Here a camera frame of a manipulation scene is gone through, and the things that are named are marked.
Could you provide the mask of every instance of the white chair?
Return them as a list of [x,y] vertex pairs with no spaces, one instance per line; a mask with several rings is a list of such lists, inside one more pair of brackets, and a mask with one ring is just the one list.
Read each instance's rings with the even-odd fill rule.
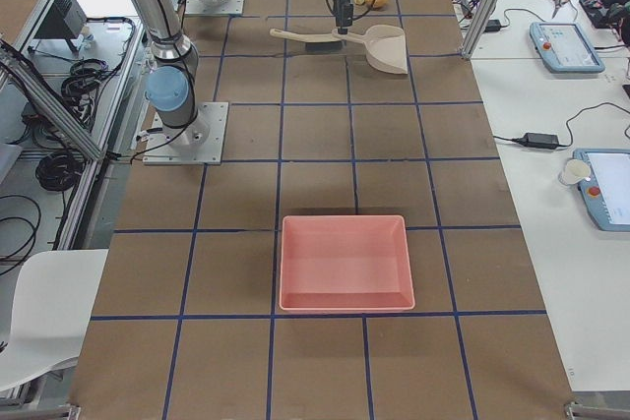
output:
[[0,391],[77,362],[107,250],[46,251],[30,257],[16,284]]

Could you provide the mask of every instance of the white cup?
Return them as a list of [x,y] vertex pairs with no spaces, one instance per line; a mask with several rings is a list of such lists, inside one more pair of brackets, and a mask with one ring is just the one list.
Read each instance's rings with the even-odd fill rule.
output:
[[558,180],[565,186],[573,186],[591,176],[591,167],[580,159],[569,159],[558,175]]

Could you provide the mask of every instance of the red emergency stop button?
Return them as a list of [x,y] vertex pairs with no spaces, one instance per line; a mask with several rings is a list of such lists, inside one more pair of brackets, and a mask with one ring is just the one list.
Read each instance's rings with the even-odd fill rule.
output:
[[587,194],[589,194],[591,197],[599,197],[599,194],[601,194],[601,189],[598,186],[590,187],[589,189],[587,189]]

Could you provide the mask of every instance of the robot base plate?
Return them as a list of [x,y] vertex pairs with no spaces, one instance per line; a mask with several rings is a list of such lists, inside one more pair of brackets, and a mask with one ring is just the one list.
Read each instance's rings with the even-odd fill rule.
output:
[[220,17],[227,15],[243,15],[245,0],[229,0],[217,7],[208,7],[200,0],[186,2],[186,16],[190,17]]
[[[203,102],[199,105],[199,114],[210,124],[210,135],[193,149],[179,149],[169,145],[153,151],[147,151],[143,157],[146,165],[181,165],[181,164],[221,164],[225,126],[227,125],[227,102]],[[158,115],[153,127],[161,127]],[[147,148],[154,148],[166,143],[166,136],[155,134],[149,137]]]

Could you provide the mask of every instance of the white table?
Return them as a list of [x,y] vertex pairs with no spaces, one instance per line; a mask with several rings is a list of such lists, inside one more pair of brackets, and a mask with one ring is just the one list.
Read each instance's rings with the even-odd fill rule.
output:
[[[554,22],[576,22],[583,28],[593,46],[609,46],[617,44],[617,38],[609,30],[596,30],[584,13],[578,0],[572,0],[572,8],[565,5],[553,19]],[[551,0],[498,0],[494,14],[491,19],[497,19],[501,25],[507,25],[504,18],[504,11],[507,9],[528,9],[545,21],[551,21],[554,4]],[[538,53],[529,37],[529,28],[532,22],[538,19],[527,12],[507,12],[510,19],[510,26],[497,33],[484,34],[472,56],[473,59],[515,59],[515,58],[537,58]],[[606,52],[605,56],[626,57],[627,51],[624,49]]]
[[[527,8],[550,19],[550,0],[499,0],[495,15],[505,24],[507,8]],[[579,23],[596,46],[614,44],[610,31],[595,30],[580,6]],[[557,134],[566,143],[565,121],[584,107],[611,101],[630,109],[621,85],[626,49],[601,55],[606,71],[562,79],[542,65],[529,39],[536,18],[511,12],[512,26],[485,34],[472,57],[492,132],[513,138],[526,132]],[[557,21],[572,22],[565,6]],[[630,390],[630,233],[599,231],[575,188],[557,180],[574,148],[630,148],[623,130],[630,116],[602,107],[571,123],[570,150],[536,151],[499,145],[501,162],[535,266],[571,388]]]

